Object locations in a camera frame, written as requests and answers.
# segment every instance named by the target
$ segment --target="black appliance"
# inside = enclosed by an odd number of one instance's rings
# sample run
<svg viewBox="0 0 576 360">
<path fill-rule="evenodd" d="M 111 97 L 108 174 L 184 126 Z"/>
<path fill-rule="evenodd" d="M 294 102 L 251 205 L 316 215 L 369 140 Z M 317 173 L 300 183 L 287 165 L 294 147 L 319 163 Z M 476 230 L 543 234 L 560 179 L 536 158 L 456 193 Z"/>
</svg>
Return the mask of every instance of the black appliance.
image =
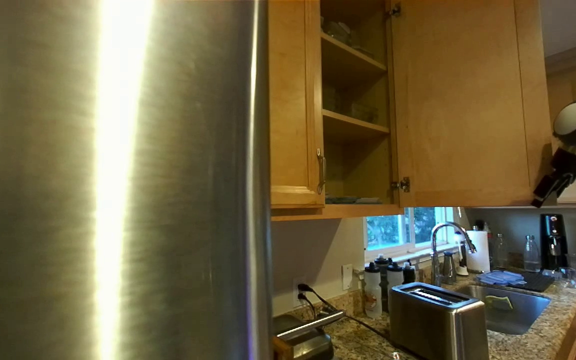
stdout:
<svg viewBox="0 0 576 360">
<path fill-rule="evenodd" d="M 541 268 L 555 270 L 568 266 L 568 243 L 562 214 L 539 215 L 541 225 Z"/>
</svg>

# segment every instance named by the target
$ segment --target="stainless steel sink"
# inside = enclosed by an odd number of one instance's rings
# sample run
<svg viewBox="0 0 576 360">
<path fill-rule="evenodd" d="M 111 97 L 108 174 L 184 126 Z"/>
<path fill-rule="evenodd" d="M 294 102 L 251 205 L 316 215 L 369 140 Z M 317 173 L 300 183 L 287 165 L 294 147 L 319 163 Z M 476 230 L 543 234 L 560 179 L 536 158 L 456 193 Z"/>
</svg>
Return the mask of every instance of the stainless steel sink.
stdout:
<svg viewBox="0 0 576 360">
<path fill-rule="evenodd" d="M 549 298 L 480 285 L 468 285 L 455 290 L 477 298 L 486 305 L 486 328 L 499 333 L 521 335 L 551 302 Z"/>
</svg>

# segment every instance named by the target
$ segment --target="stainless steel refrigerator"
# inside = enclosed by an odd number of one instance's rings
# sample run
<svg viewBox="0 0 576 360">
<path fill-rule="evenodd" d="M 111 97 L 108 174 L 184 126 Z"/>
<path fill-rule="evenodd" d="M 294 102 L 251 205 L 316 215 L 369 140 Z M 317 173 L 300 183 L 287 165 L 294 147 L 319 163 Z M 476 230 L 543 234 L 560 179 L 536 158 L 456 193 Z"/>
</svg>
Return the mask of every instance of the stainless steel refrigerator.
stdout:
<svg viewBox="0 0 576 360">
<path fill-rule="evenodd" d="M 261 0 L 0 0 L 0 360 L 270 357 Z"/>
</svg>

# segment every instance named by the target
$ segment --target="cabinet handle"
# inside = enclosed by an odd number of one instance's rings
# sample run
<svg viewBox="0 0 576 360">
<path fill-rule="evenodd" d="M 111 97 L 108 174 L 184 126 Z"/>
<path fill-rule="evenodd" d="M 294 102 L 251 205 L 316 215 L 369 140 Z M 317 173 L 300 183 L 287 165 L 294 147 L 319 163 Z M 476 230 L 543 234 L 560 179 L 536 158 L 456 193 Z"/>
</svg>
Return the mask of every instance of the cabinet handle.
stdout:
<svg viewBox="0 0 576 360">
<path fill-rule="evenodd" d="M 319 161 L 319 184 L 317 185 L 317 194 L 321 194 L 324 191 L 324 185 L 326 185 L 326 156 L 322 154 L 320 148 L 317 149 L 317 160 Z"/>
</svg>

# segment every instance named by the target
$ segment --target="glass bottle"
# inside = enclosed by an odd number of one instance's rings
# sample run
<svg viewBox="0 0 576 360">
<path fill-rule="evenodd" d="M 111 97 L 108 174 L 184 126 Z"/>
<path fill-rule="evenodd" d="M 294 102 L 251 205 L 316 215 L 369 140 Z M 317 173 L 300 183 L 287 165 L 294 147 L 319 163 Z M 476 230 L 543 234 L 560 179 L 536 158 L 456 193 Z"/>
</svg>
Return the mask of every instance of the glass bottle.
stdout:
<svg viewBox="0 0 576 360">
<path fill-rule="evenodd" d="M 526 235 L 526 244 L 523 248 L 523 269 L 530 272 L 539 272 L 542 268 L 542 259 L 534 235 Z"/>
<path fill-rule="evenodd" d="M 508 243 L 503 234 L 497 234 L 494 240 L 493 265 L 496 269 L 505 269 L 508 266 Z"/>
</svg>

